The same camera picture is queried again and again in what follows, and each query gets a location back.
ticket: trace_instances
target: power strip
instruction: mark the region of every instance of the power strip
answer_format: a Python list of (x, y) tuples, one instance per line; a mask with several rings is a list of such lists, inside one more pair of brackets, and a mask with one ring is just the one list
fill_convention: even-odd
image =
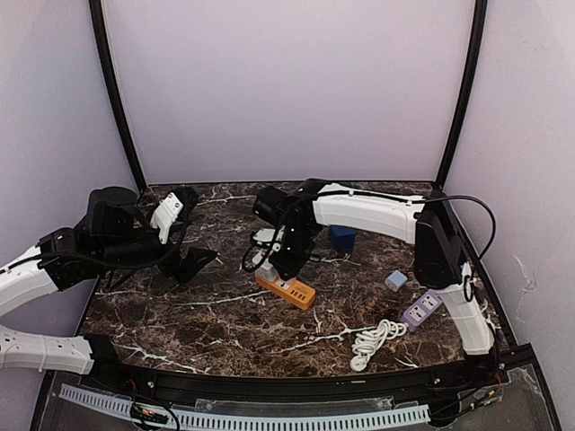
[(442, 303), (436, 291), (430, 289), (403, 313), (401, 322), (408, 325), (410, 332), (415, 332)]

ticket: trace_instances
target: marble tabletop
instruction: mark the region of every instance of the marble tabletop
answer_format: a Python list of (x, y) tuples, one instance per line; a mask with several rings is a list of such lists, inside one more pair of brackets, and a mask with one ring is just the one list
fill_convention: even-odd
[[(427, 196), (425, 182), (354, 182), (353, 187)], [(256, 285), (240, 260), (250, 233), (266, 226), (252, 213), (255, 194), (267, 183), (195, 184), (185, 245), (218, 251), (186, 286), (157, 268), (139, 271), (113, 292), (97, 291), (81, 333), (111, 337), (126, 364), (184, 373), (226, 376), (305, 377), (353, 374), (349, 368), (355, 333), (381, 319), (399, 321), (426, 292), (413, 275), (413, 246), (358, 232), (350, 256), (330, 248), (327, 230), (299, 279), (317, 297), (301, 311)], [(285, 191), (297, 183), (274, 183)], [(153, 186), (141, 199), (145, 211), (175, 186)], [(384, 280), (396, 269), (407, 284), (395, 293)], [(442, 306), (415, 333), (387, 341), (365, 373), (438, 365), (463, 358), (455, 324)]]

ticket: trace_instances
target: white power cord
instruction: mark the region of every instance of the white power cord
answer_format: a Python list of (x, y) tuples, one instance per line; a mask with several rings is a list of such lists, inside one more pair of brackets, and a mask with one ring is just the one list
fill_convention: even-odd
[(396, 339), (405, 335), (407, 325), (395, 321), (383, 319), (374, 330), (364, 330), (356, 336), (356, 342), (351, 346), (355, 355), (349, 361), (353, 371), (363, 371), (367, 367), (369, 359), (384, 345), (387, 339)]

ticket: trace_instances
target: black cable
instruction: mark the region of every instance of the black cable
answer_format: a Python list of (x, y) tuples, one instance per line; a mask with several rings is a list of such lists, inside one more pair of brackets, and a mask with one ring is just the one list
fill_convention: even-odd
[(478, 399), (477, 401), (474, 401), (468, 408), (460, 411), (459, 413), (457, 413), (453, 416), (438, 417), (438, 413), (445, 411), (446, 409), (449, 409), (450, 407), (454, 406), (455, 404), (463, 402), (464, 400), (468, 399), (469, 397), (471, 397), (472, 395), (477, 393), (477, 391), (479, 391), (480, 389), (481, 388), (475, 388), (473, 391), (466, 394), (464, 397), (462, 397), (458, 400), (455, 400), (454, 402), (451, 402), (451, 403), (447, 404), (446, 406), (444, 406), (442, 409), (439, 409), (438, 411), (434, 412), (431, 415), (431, 417), (434, 419), (438, 419), (438, 420), (447, 420), (447, 419), (452, 419), (452, 418), (459, 418), (460, 416), (463, 416), (465, 413), (480, 409), (481, 407), (488, 405), (488, 403), (485, 403), (485, 401), (487, 401), (489, 398), (491, 398), (493, 395), (495, 395), (495, 393), (499, 390), (499, 388), (498, 388), (496, 390), (486, 392), (480, 399)]
[[(278, 223), (277, 223), (278, 227), (276, 228), (276, 230), (273, 234), (273, 237), (271, 238), (271, 243), (273, 244), (276, 242), (276, 240), (278, 239), (279, 230), (281, 229), (282, 225), (286, 221), (286, 218), (288, 217), (289, 213), (295, 207), (297, 207), (298, 205), (300, 205), (300, 204), (302, 204), (308, 200), (314, 200), (317, 198), (323, 198), (323, 197), (327, 197), (327, 196), (343, 196), (343, 195), (346, 195), (346, 196), (366, 196), (366, 197), (370, 197), (370, 198), (383, 198), (383, 199), (393, 200), (395, 202), (400, 202), (400, 203), (404, 203), (404, 204), (408, 204), (408, 203), (411, 203), (411, 204), (430, 204), (430, 203), (434, 203), (434, 202), (446, 202), (449, 200), (468, 200), (468, 201), (474, 202), (474, 203), (482, 206), (487, 211), (487, 213), (489, 214), (489, 217), (491, 219), (491, 235), (490, 235), (490, 239), (487, 241), (482, 252), (479, 253), (479, 255), (477, 257), (477, 261), (474, 262), (474, 264), (473, 264), (473, 271), (472, 271), (471, 279), (473, 279), (475, 269), (480, 264), (481, 259), (483, 258), (483, 256), (485, 256), (485, 253), (487, 253), (487, 251), (489, 250), (489, 248), (493, 244), (493, 241), (495, 240), (495, 233), (497, 232), (497, 222), (495, 220), (495, 215), (493, 214), (493, 211), (491, 211), (491, 208), (489, 208), (489, 206), (485, 202), (483, 202), (482, 200), (475, 198), (473, 196), (454, 195), (454, 196), (444, 196), (441, 198), (410, 200), (410, 199), (406, 199), (406, 198), (400, 198), (397, 196), (386, 195), (385, 193), (376, 193), (373, 191), (332, 190), (332, 191), (325, 191), (325, 192), (314, 193), (312, 195), (304, 196), (304, 197), (296, 200), (292, 205), (290, 205), (286, 209), (286, 211), (284, 211), (284, 213), (281, 215), (281, 217), (279, 218)], [(256, 265), (250, 266), (248, 263), (246, 263), (246, 260), (247, 260), (247, 255), (249, 254), (249, 252), (251, 250), (252, 250), (252, 248), (250, 248), (242, 257), (242, 269), (248, 273), (255, 272), (259, 267), (261, 267), (261, 265), (263, 265), (263, 262), (265, 262), (265, 260), (270, 256), (270, 254), (272, 252), (272, 248), (269, 247), (266, 250), (266, 252), (263, 254), (263, 256), (261, 257), (261, 260)]]
[(118, 287), (122, 286), (124, 283), (126, 283), (128, 280), (130, 280), (134, 276), (134, 274), (136, 274), (136, 273), (137, 273), (137, 269), (132, 269), (127, 274), (122, 276), (118, 281), (116, 281), (116, 283), (111, 285), (111, 287), (108, 290), (106, 290), (106, 292), (113, 292)]
[(108, 274), (108, 282), (106, 283), (106, 287), (102, 289), (103, 292), (110, 292), (111, 281), (114, 279), (114, 270), (110, 270), (110, 274)]
[(477, 391), (479, 391), (480, 389), (481, 389), (481, 386), (472, 389), (468, 394), (464, 395), (463, 397), (458, 398), (457, 400), (455, 400), (455, 401), (453, 401), (453, 402), (450, 402), (450, 403), (447, 404), (446, 406), (443, 406), (443, 407), (442, 407), (441, 409), (439, 409), (438, 411), (435, 411), (432, 416), (435, 417), (438, 413), (441, 413), (442, 411), (445, 411), (445, 410), (449, 409), (450, 407), (455, 406), (456, 404), (458, 404), (458, 403), (460, 403), (460, 402), (462, 402), (462, 401), (464, 401), (464, 400), (467, 400), (469, 397), (471, 397), (472, 395), (474, 395), (475, 393), (477, 393)]
[(475, 289), (471, 283), (471, 277), (465, 276), (464, 277), (464, 297), (465, 300), (470, 303), (475, 298)]
[[(78, 260), (83, 260), (85, 262), (90, 262), (93, 263), (94, 265), (98, 265), (100, 267), (103, 268), (110, 268), (110, 269), (144, 269), (144, 268), (150, 268), (150, 267), (154, 267), (155, 265), (158, 265), (160, 263), (162, 263), (164, 260), (168, 259), (170, 256), (172, 256), (176, 251), (178, 251), (183, 243), (183, 240), (186, 236), (186, 230), (188, 229), (188, 225), (190, 223), (190, 203), (189, 203), (189, 199), (188, 199), (188, 195), (184, 193), (184, 216), (183, 216), (183, 227), (181, 229), (180, 232), (180, 236), (178, 237), (178, 241), (171, 247), (171, 249), (169, 249), (166, 253), (164, 253), (161, 257), (154, 259), (154, 260), (150, 260), (146, 263), (139, 263), (139, 264), (134, 264), (134, 265), (128, 265), (128, 264), (119, 264), (119, 263), (112, 263), (112, 262), (107, 262), (105, 260), (100, 260), (100, 259), (96, 259), (93, 258), (92, 256), (86, 256), (80, 253), (70, 253), (70, 252), (65, 252), (65, 251), (58, 251), (58, 252), (43, 252), (43, 253), (39, 253), (36, 256), (31, 256), (29, 258), (25, 258), (22, 260), (18, 260), (17, 262), (14, 262), (12, 265), (10, 265), (8, 267), (8, 269), (13, 269), (16, 268), (26, 262), (30, 262), (33, 260), (43, 260), (43, 259), (59, 259), (59, 258), (68, 258), (68, 259), (78, 259)], [(0, 274), (4, 273), (5, 269), (0, 269)]]
[(146, 400), (148, 402), (152, 402), (155, 405), (161, 407), (162, 409), (165, 409), (170, 416), (173, 418), (174, 422), (176, 423), (176, 431), (180, 431), (180, 420), (178, 419), (178, 417), (176, 416), (176, 414), (173, 412), (173, 410), (170, 408), (170, 406), (163, 402), (163, 401), (159, 401), (159, 400), (154, 400), (153, 398), (148, 398), (144, 395), (140, 395), (139, 393), (129, 393), (126, 391), (121, 391), (119, 389), (114, 389), (111, 386), (108, 386), (105, 383), (100, 382), (99, 380), (94, 379), (93, 377), (91, 377), (90, 375), (88, 377), (86, 377), (90, 380), (92, 380), (94, 383), (99, 384), (102, 388), (105, 388), (106, 390), (113, 392), (113, 393), (118, 393), (120, 395), (125, 395), (127, 397), (130, 397), (130, 399), (132, 400), (132, 402), (137, 402), (136, 398), (141, 398), (142, 400)]

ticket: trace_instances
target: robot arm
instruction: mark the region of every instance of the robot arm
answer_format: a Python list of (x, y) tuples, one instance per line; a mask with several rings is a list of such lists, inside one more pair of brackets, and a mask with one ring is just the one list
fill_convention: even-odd
[[(174, 252), (160, 259), (177, 245), (168, 236), (184, 202), (188, 214), (198, 201), (193, 189), (171, 192), (155, 209), (150, 223), (136, 210), (136, 201), (136, 194), (128, 189), (95, 190), (87, 215), (75, 228), (58, 229), (0, 268), (0, 316), (35, 298), (104, 277), (115, 267), (144, 268), (147, 262), (156, 261), (165, 277), (186, 283), (216, 257), (214, 251), (190, 249), (185, 258)], [(135, 221), (141, 225), (135, 227)], [(0, 368), (88, 374), (94, 361), (115, 359), (104, 336), (49, 337), (0, 325)]]
[[(259, 241), (272, 247), (267, 256), (259, 256), (267, 258), (261, 268), (269, 274), (273, 267), (288, 283), (309, 260), (314, 237), (329, 225), (381, 233), (414, 244), (416, 278), (438, 291), (461, 335), (465, 353), (487, 355), (494, 339), (476, 299), (465, 299), (472, 271), (461, 238), (445, 203), (422, 201), (421, 196), (365, 192), (322, 180), (308, 180), (291, 195), (268, 187), (258, 195), (253, 211), (276, 230), (281, 229), (282, 238), (280, 244), (277, 238), (275, 244)], [(258, 238), (262, 235), (254, 236), (255, 245)]]

